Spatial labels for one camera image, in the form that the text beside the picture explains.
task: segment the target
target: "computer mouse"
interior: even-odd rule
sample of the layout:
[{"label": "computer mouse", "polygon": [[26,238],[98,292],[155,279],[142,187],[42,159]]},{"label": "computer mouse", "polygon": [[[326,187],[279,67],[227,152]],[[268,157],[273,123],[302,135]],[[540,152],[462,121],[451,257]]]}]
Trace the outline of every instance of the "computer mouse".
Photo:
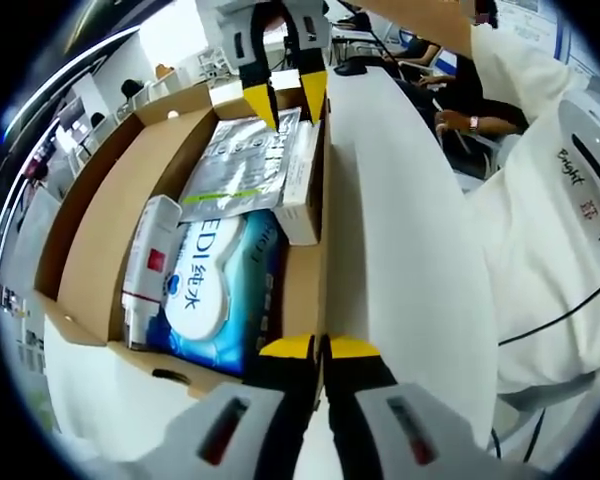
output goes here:
[{"label": "computer mouse", "polygon": [[364,75],[367,73],[367,67],[360,61],[350,59],[334,68],[333,71],[342,77],[353,77],[354,75]]}]

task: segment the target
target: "blue package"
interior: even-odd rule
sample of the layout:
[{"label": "blue package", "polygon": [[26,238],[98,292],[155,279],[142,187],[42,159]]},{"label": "blue package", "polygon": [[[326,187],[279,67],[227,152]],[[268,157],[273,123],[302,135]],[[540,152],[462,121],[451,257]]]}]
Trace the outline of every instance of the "blue package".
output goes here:
[{"label": "blue package", "polygon": [[184,224],[147,346],[240,376],[266,342],[280,245],[275,217]]}]

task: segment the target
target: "wet wipes package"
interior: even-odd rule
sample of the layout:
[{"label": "wet wipes package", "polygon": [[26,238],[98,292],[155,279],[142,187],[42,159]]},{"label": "wet wipes package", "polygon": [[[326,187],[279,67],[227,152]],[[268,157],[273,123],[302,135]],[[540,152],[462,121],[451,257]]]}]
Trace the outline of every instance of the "wet wipes package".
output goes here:
[{"label": "wet wipes package", "polygon": [[274,131],[257,117],[218,122],[180,197],[183,222],[270,209],[280,201],[300,108],[280,112]]},{"label": "wet wipes package", "polygon": [[147,347],[240,376],[267,340],[280,245],[269,211],[179,227]]}]

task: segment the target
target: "lab coat sleeve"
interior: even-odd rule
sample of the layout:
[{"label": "lab coat sleeve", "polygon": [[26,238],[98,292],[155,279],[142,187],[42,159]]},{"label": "lab coat sleeve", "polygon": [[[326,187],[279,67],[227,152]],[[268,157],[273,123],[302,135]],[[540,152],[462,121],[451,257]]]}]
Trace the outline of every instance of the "lab coat sleeve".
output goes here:
[{"label": "lab coat sleeve", "polygon": [[588,83],[546,52],[487,24],[472,27],[471,52],[484,97],[520,108],[530,124],[564,92]]}]

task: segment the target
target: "wristwatch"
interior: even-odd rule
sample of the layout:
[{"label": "wristwatch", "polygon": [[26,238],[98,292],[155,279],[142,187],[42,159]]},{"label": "wristwatch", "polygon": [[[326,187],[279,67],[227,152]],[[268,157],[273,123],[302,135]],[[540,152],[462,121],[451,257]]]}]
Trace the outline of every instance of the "wristwatch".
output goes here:
[{"label": "wristwatch", "polygon": [[469,130],[472,132],[478,131],[478,117],[471,117],[469,119]]}]

